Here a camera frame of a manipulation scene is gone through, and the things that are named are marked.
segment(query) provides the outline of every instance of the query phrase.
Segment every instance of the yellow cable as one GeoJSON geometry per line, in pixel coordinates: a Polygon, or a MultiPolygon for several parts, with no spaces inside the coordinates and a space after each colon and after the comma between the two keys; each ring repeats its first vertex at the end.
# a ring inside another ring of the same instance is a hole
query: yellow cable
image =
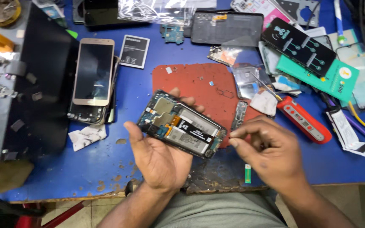
{"type": "Polygon", "coordinates": [[[363,122],[360,117],[357,115],[356,111],[354,110],[354,107],[352,105],[352,102],[349,101],[349,107],[352,110],[352,113],[354,115],[354,117],[356,117],[356,119],[365,127],[365,122],[363,122]]]}

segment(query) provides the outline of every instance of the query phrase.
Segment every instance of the tiled floor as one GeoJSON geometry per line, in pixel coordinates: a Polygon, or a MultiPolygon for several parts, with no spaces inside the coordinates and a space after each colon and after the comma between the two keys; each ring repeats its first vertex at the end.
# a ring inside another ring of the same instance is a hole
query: tiled floor
{"type": "MultiPolygon", "coordinates": [[[[123,198],[87,200],[88,206],[65,220],[57,228],[95,228],[110,210],[123,198]]],[[[42,219],[42,225],[65,212],[79,201],[66,201],[46,204],[48,213],[42,219]]]]}
{"type": "MultiPolygon", "coordinates": [[[[365,185],[344,185],[317,187],[316,190],[336,205],[358,227],[365,228],[365,185]]],[[[123,198],[90,200],[88,206],[64,221],[58,228],[95,228],[104,216],[114,208],[123,198]]],[[[45,207],[48,213],[42,220],[42,225],[60,215],[79,201],[49,203],[45,207]]],[[[276,205],[290,228],[297,228],[288,208],[279,195],[276,205]]]]}

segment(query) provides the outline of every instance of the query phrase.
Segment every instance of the finger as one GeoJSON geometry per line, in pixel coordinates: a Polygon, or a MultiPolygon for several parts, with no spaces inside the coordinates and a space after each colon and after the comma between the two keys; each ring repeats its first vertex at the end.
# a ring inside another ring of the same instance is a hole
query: finger
{"type": "Polygon", "coordinates": [[[229,143],[236,149],[236,152],[246,163],[254,166],[257,160],[260,159],[260,153],[243,139],[231,138],[229,139],[229,143]]]}
{"type": "Polygon", "coordinates": [[[202,113],[205,111],[205,107],[203,105],[192,106],[192,107],[195,108],[195,110],[198,111],[199,113],[202,113]]]}
{"type": "Polygon", "coordinates": [[[133,154],[135,159],[142,155],[146,155],[148,152],[148,144],[144,140],[143,133],[140,128],[131,121],[127,121],[123,126],[129,132],[129,142],[131,143],[133,154]]]}
{"type": "Polygon", "coordinates": [[[272,147],[281,147],[281,138],[285,136],[285,134],[275,126],[266,123],[264,120],[258,120],[231,132],[230,137],[238,138],[248,134],[259,134],[261,141],[268,143],[272,147]]]}
{"type": "Polygon", "coordinates": [[[259,121],[259,120],[263,120],[263,121],[271,124],[272,126],[276,126],[276,127],[280,128],[280,129],[284,129],[281,125],[279,125],[278,123],[276,123],[272,119],[266,117],[265,115],[256,116],[256,117],[254,117],[252,119],[247,120],[244,124],[251,123],[251,122],[255,122],[255,121],[259,121]]]}
{"type": "Polygon", "coordinates": [[[261,137],[258,134],[253,134],[251,136],[251,145],[259,152],[261,152],[263,149],[261,148],[261,137]]]}
{"type": "Polygon", "coordinates": [[[175,87],[168,94],[175,96],[175,97],[180,97],[181,91],[178,87],[175,87]]]}
{"type": "Polygon", "coordinates": [[[193,96],[183,97],[181,101],[186,103],[188,106],[193,106],[195,104],[195,98],[193,96]]]}

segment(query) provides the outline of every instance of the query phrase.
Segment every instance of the plastic bag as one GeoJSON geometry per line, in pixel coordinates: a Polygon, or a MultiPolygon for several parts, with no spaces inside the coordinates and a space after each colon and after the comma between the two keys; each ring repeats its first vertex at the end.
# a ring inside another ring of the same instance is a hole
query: plastic bag
{"type": "Polygon", "coordinates": [[[195,4],[186,0],[119,0],[118,19],[190,26],[195,4]]]}

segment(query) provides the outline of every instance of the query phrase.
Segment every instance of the blue workbench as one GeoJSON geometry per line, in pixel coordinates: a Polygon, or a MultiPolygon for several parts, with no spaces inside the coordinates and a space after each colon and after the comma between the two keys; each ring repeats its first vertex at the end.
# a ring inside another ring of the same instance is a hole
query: blue workbench
{"type": "MultiPolygon", "coordinates": [[[[181,45],[164,43],[158,24],[141,28],[127,28],[89,32],[83,25],[74,25],[71,14],[71,0],[67,0],[65,15],[70,29],[78,32],[78,40],[84,37],[114,39],[115,53],[119,55],[125,34],[146,37],[150,46],[144,70],[122,66],[118,73],[116,87],[116,122],[106,126],[108,137],[77,152],[69,138],[62,154],[39,157],[29,178],[18,189],[13,189],[0,197],[9,201],[34,201],[46,199],[100,198],[122,196],[123,189],[131,179],[142,179],[142,174],[134,164],[129,143],[115,144],[128,138],[123,127],[125,121],[137,121],[152,93],[152,70],[158,65],[195,64],[213,62],[206,58],[209,46],[193,45],[189,39],[181,45]]],[[[229,8],[229,0],[219,0],[218,8],[229,8]]],[[[344,29],[357,29],[350,12],[342,2],[344,29]]],[[[320,10],[320,25],[328,34],[336,32],[335,14],[332,0],[323,0],[320,10]]],[[[316,94],[301,94],[296,101],[328,128],[322,115],[325,104],[316,94]]],[[[365,121],[365,112],[360,116],[365,121]]],[[[329,143],[313,144],[280,112],[275,121],[295,132],[302,148],[303,167],[311,184],[361,183],[365,182],[365,157],[342,151],[334,135],[329,143]]],[[[71,122],[69,131],[81,130],[87,125],[71,122]]],[[[357,132],[359,138],[364,136],[357,132]]],[[[191,192],[215,190],[257,189],[263,183],[252,172],[252,184],[244,184],[244,162],[231,148],[221,150],[208,163],[195,158],[191,171],[194,187],[191,192]]]]}

